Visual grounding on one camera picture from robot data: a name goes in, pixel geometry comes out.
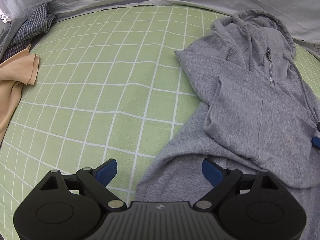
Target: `hoodie drawstring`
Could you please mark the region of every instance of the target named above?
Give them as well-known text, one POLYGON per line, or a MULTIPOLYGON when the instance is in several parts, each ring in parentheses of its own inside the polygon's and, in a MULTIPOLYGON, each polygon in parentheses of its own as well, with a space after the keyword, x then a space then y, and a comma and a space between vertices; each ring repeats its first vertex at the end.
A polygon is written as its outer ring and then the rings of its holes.
POLYGON ((251 35, 250 35, 250 32, 249 32, 249 29, 248 29, 247 25, 244 25, 244 30, 245 30, 245 34, 246 34, 246 36, 247 36, 248 43, 249 43, 249 71, 251 71, 251 66, 253 65, 253 64, 252 64, 252 61, 253 61, 253 53, 252 53, 251 35))

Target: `hood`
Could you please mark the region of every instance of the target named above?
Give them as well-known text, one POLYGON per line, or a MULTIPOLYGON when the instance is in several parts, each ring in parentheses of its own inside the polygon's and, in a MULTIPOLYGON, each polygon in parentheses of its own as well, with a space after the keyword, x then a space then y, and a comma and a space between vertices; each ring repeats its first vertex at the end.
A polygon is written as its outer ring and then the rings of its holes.
MULTIPOLYGON (((268 12, 247 9, 232 17, 215 20, 211 29, 209 35, 193 42, 183 51, 176 51, 183 68, 185 61, 194 57, 191 54, 236 64, 270 83, 279 93, 294 98, 311 112, 313 123, 318 122, 316 109, 319 101, 294 64, 295 44, 287 27, 279 19, 268 12)), ((210 104, 201 93, 199 96, 210 104)))

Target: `metal pivot screw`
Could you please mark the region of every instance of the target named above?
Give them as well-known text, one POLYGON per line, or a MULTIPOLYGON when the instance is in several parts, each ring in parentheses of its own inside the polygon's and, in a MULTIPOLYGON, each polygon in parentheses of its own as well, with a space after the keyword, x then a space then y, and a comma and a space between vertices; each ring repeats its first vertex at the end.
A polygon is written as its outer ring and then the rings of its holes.
POLYGON ((207 200, 200 200, 196 203, 196 206, 198 208, 201 208, 201 209, 207 209, 207 208, 210 208, 212 206, 212 203, 210 201, 207 201, 207 200))
POLYGON ((123 201, 117 200, 117 199, 111 200, 108 202, 108 206, 110 208, 121 208, 123 205, 124 205, 123 201))

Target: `wrinkled fabric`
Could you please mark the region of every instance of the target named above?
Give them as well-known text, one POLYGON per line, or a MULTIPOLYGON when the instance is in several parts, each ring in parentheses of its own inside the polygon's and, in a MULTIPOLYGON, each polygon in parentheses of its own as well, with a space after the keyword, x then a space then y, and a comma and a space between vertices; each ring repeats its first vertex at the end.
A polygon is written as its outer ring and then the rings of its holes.
POLYGON ((36 81, 39 59, 30 55, 30 46, 0 64, 0 144, 20 102, 23 84, 36 81))
POLYGON ((244 173, 272 172, 307 213, 301 239, 317 239, 320 156, 311 139, 320 104, 295 53, 284 24, 260 10, 218 19, 208 36, 176 51, 203 103, 148 168, 136 200, 194 203, 212 188, 201 170, 209 157, 244 173))
POLYGON ((0 59, 3 57, 12 39, 20 29, 20 27, 28 20, 27 16, 15 18, 12 22, 7 21, 0 34, 0 59))
POLYGON ((51 24, 57 17, 50 13, 49 2, 40 5, 27 20, 10 42, 0 62, 4 62, 14 54, 25 49, 34 37, 41 33, 47 33, 51 24))

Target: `blue gripper pad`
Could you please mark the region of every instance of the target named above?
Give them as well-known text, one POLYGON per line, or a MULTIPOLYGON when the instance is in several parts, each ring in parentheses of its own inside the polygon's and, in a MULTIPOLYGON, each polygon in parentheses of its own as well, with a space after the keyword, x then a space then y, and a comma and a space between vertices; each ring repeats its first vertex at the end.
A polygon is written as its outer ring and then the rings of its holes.
POLYGON ((320 150, 320 138, 317 136, 314 136, 311 140, 313 147, 317 148, 320 150))
POLYGON ((92 171, 95 177, 103 186, 107 186, 117 174, 117 162, 115 159, 109 159, 98 168, 92 171))
POLYGON ((209 162, 207 159, 205 159, 202 162, 202 174, 213 187, 216 187, 220 182, 223 181, 227 175, 227 171, 216 163, 209 162))

